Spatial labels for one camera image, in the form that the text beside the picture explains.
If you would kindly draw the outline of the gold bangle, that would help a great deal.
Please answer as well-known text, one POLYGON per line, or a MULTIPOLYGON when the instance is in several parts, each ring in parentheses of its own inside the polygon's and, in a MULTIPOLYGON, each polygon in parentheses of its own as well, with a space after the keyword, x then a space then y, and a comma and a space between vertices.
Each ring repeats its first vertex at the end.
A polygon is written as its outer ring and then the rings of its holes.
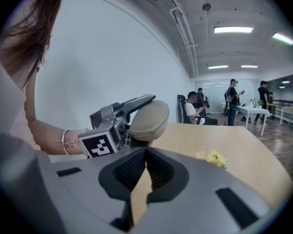
POLYGON ((68 148, 72 149, 74 145, 71 143, 70 138, 66 138, 66 134, 70 131, 70 129, 65 129, 61 136, 61 146, 63 148, 63 151, 68 156, 73 156, 70 152, 68 152, 68 148))

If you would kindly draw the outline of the white ceiling pipes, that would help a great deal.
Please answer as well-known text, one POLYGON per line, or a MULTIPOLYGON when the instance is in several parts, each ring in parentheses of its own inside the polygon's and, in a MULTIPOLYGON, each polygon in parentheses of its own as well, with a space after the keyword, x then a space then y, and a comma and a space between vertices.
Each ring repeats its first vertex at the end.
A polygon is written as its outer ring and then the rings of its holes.
POLYGON ((197 44, 195 43, 191 28, 190 28, 190 24, 188 22, 185 11, 183 10, 183 7, 181 6, 178 0, 170 0, 170 1, 172 4, 174 4, 174 7, 169 10, 169 13, 174 19, 177 25, 178 31, 183 40, 187 55, 189 57, 193 77, 196 77, 199 74, 198 58, 197 58, 197 51, 196 51, 197 44))

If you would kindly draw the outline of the wooden counter with white legs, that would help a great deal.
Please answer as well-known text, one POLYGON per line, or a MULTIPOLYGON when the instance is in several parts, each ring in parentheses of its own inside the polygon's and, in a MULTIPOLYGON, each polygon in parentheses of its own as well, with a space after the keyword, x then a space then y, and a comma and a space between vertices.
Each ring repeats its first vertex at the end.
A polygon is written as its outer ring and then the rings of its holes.
POLYGON ((284 103, 272 103, 270 104, 269 109, 272 115, 271 117, 273 119, 278 118, 280 125, 283 125, 284 122, 293 125, 293 106, 284 103))

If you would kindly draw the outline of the person's left forearm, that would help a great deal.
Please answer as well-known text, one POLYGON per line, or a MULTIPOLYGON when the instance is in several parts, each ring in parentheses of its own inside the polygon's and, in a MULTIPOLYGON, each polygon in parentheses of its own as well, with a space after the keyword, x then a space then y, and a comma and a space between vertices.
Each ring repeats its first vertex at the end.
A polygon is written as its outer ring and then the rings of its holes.
MULTIPOLYGON (((37 119, 32 119, 28 123, 34 141, 49 155, 66 155, 61 146, 61 136, 65 129, 54 127, 37 119)), ((78 135, 82 133, 79 130, 70 130, 66 134, 66 138, 71 139, 74 145, 72 149, 67 149, 73 155, 84 154, 83 147, 78 139, 78 135)))

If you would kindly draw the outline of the white table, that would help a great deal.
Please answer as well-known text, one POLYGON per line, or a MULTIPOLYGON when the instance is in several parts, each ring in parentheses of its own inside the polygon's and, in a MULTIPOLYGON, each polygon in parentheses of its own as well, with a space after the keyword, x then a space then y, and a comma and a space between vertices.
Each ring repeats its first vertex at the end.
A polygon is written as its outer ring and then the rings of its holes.
POLYGON ((248 120, 249 120, 249 116, 250 114, 263 114, 264 115, 264 122, 263 122, 263 126, 261 127, 261 132, 260 132, 260 136, 262 137, 264 134, 264 130, 265 130, 265 126, 266 126, 266 120, 267 120, 267 116, 270 115, 269 111, 267 109, 262 109, 262 108, 258 108, 258 107, 252 107, 252 106, 238 106, 237 110, 239 112, 241 112, 242 114, 246 115, 246 123, 245 123, 245 128, 248 128, 248 120))

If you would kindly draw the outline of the person's light pink shirt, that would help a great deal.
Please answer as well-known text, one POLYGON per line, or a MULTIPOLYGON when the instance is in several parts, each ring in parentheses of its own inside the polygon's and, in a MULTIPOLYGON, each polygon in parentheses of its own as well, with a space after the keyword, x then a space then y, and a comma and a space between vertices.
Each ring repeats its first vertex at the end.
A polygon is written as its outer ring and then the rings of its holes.
POLYGON ((17 87, 0 63, 0 133, 19 138, 35 150, 35 143, 25 117, 25 94, 17 87))

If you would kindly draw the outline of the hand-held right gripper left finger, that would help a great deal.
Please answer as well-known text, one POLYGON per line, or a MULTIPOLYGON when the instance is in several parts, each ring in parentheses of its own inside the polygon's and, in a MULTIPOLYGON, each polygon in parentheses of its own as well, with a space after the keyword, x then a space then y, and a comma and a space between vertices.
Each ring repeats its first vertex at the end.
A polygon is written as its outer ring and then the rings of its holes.
POLYGON ((135 148, 53 163, 45 152, 0 134, 0 191, 39 234, 121 234, 132 223, 131 190, 125 198, 111 198, 98 175, 117 158, 143 155, 144 148, 135 148))

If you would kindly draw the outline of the black metal railing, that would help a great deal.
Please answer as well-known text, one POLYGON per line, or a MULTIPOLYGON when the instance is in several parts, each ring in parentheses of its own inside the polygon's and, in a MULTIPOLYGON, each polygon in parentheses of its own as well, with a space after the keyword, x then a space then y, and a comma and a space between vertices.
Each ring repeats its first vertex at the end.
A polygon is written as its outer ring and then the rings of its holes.
POLYGON ((273 100, 270 104, 272 118, 278 118, 280 125, 284 122, 293 125, 293 101, 292 100, 273 100))

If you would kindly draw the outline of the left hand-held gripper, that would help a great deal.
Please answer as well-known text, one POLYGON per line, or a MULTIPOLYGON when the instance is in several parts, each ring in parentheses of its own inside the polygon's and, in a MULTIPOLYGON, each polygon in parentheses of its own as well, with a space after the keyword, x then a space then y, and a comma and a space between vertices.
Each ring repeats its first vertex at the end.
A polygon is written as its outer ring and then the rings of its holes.
POLYGON ((150 104, 156 98, 147 94, 101 108, 90 115, 92 130, 78 135, 84 154, 89 158, 114 154, 131 148, 147 148, 152 141, 132 140, 128 132, 127 117, 130 114, 150 104))

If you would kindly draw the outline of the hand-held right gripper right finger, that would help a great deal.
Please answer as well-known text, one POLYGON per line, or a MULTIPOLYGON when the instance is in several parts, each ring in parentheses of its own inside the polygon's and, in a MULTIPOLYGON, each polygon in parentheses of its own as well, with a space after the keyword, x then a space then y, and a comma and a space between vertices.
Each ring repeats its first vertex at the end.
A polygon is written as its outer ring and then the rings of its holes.
POLYGON ((223 168, 160 149, 144 157, 153 191, 131 234, 261 233, 271 222, 268 203, 223 168))

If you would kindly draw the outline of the black office chair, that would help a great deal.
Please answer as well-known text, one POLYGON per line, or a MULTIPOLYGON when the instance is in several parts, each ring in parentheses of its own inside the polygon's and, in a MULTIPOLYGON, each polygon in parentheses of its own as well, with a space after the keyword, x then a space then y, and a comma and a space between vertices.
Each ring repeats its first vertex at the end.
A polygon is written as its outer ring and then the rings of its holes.
POLYGON ((191 124, 191 121, 189 120, 189 118, 187 116, 187 113, 186 113, 186 110, 185 110, 185 104, 186 104, 185 96, 177 95, 177 100, 178 100, 179 105, 180 105, 179 112, 180 112, 180 118, 181 118, 182 123, 191 124))

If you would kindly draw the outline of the yellow artificial flower bouquet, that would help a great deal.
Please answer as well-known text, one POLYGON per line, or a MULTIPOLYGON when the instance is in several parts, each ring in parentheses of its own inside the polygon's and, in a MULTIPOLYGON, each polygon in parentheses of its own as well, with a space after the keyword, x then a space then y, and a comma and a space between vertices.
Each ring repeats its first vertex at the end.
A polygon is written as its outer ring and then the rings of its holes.
POLYGON ((223 169, 227 169, 228 160, 217 151, 212 151, 210 154, 205 154, 203 151, 197 152, 195 153, 194 157, 196 159, 200 159, 200 160, 204 160, 206 162, 212 163, 223 169))

